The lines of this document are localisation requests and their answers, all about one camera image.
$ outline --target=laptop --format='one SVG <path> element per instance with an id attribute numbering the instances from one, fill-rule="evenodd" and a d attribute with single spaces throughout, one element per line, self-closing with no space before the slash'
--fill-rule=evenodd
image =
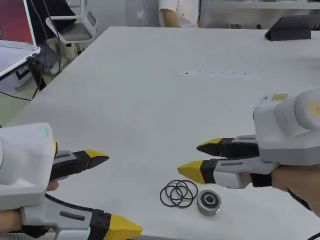
<path id="1" fill-rule="evenodd" d="M 0 77 L 38 53 L 27 0 L 0 0 Z"/>

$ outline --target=black device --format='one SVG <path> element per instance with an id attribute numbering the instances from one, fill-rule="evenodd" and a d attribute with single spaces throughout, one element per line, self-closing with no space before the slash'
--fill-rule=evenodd
<path id="1" fill-rule="evenodd" d="M 311 39 L 311 30 L 320 23 L 320 15 L 283 16 L 264 35 L 269 41 Z"/>

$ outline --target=black o-ring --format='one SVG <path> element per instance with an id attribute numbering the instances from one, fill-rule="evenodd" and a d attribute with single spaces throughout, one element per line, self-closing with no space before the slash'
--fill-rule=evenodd
<path id="1" fill-rule="evenodd" d="M 184 183 L 187 187 L 178 185 L 179 183 Z M 187 185 L 184 181 L 182 181 L 182 180 L 181 180 L 181 181 L 178 181 L 175 186 L 177 187 L 177 188 L 175 189 L 175 192 L 176 192 L 176 194 L 178 194 L 178 196 L 179 196 L 180 198 L 182 198 L 183 200 L 186 200 L 186 201 L 189 201 L 189 200 L 193 200 L 193 199 L 194 199 L 194 194 L 192 193 L 192 191 L 190 190 L 190 188 L 188 187 L 188 185 Z M 178 193 L 177 189 L 179 189 L 179 188 L 186 189 L 184 196 L 182 196 L 182 195 L 180 195 L 180 194 Z"/>
<path id="2" fill-rule="evenodd" d="M 174 191 L 174 189 L 171 190 L 171 192 L 170 192 L 170 197 L 172 197 L 173 191 Z M 191 199 L 190 199 L 191 201 L 190 201 L 187 205 L 181 206 L 181 205 L 180 205 L 181 202 L 182 202 L 182 201 L 181 201 L 176 207 L 179 208 L 179 209 L 185 209 L 185 208 L 187 208 L 187 207 L 190 207 L 191 204 L 194 202 L 194 195 L 192 194 L 192 191 L 190 191 L 190 194 L 191 194 Z"/>
<path id="3" fill-rule="evenodd" d="M 196 189 L 195 194 L 193 194 L 193 191 L 191 191 L 191 189 L 189 188 L 187 183 L 191 183 L 195 187 L 195 189 Z M 164 202 L 163 197 L 162 197 L 164 191 L 165 191 L 165 195 L 167 196 L 167 198 L 172 202 L 172 205 Z M 173 195 L 174 191 L 176 192 L 176 194 L 180 198 L 173 198 L 172 195 Z M 184 209 L 184 208 L 191 206 L 194 199 L 197 197 L 198 193 L 199 193 L 198 187 L 194 182 L 192 182 L 190 180 L 172 180 L 160 191 L 160 201 L 162 202 L 163 205 L 165 205 L 169 208 L 177 207 L 180 209 Z M 183 201 L 190 201 L 190 202 L 187 205 L 181 205 L 181 203 Z"/>
<path id="4" fill-rule="evenodd" d="M 195 189 L 196 189 L 196 192 L 195 192 L 195 195 L 193 195 L 193 199 L 195 199 L 199 193 L 199 190 L 198 190 L 198 187 L 197 185 L 193 182 L 193 181 L 190 181 L 190 180 L 182 180 L 184 183 L 191 183 Z"/>
<path id="5" fill-rule="evenodd" d="M 173 205 L 169 205 L 169 204 L 165 203 L 164 200 L 162 199 L 162 193 L 163 193 L 167 188 L 173 188 L 173 189 L 175 189 L 176 186 L 167 185 L 167 186 L 165 186 L 164 188 L 162 188 L 162 190 L 161 190 L 161 192 L 160 192 L 160 201 L 161 201 L 161 203 L 162 203 L 163 205 L 169 207 L 169 208 L 178 207 L 178 205 L 180 205 L 180 204 L 182 203 L 183 198 L 181 198 L 181 199 L 179 200 L 179 203 L 177 204 L 177 203 L 174 202 L 174 200 L 172 200 L 172 199 L 169 197 L 169 199 L 171 200 L 171 202 L 172 202 Z"/>
<path id="6" fill-rule="evenodd" d="M 180 192 L 181 192 L 181 195 L 178 193 L 178 183 L 174 186 L 174 185 L 170 185 L 170 184 L 173 184 L 174 182 L 182 182 L 182 181 L 180 181 L 180 180 L 173 180 L 173 181 L 171 181 L 171 182 L 169 182 L 167 185 L 166 185 L 166 187 L 175 187 L 175 191 L 176 191 L 176 194 L 178 194 L 179 195 L 179 197 L 180 198 L 172 198 L 172 195 L 171 196 L 169 196 L 169 193 L 167 192 L 167 188 L 165 189 L 165 195 L 168 197 L 168 199 L 170 199 L 170 200 L 173 200 L 173 201 L 180 201 L 180 200 L 183 200 L 184 199 L 184 197 L 185 196 L 187 196 L 187 193 L 188 193 L 188 185 L 184 182 L 184 185 L 185 185 L 185 188 L 187 189 L 187 191 L 185 192 L 185 194 L 183 195 L 183 193 L 182 193 L 182 191 L 181 191 L 181 189 L 180 189 Z"/>

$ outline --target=laptop keyboard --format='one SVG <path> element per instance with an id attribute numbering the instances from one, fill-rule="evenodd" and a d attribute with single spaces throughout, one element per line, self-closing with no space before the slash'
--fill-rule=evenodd
<path id="1" fill-rule="evenodd" d="M 0 52 L 0 71 L 21 58 L 21 54 L 4 54 Z"/>

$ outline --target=laptop screen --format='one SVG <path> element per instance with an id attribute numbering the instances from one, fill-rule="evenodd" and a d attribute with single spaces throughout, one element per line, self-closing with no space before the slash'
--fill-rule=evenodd
<path id="1" fill-rule="evenodd" d="M 24 0 L 0 0 L 0 40 L 33 44 Z"/>

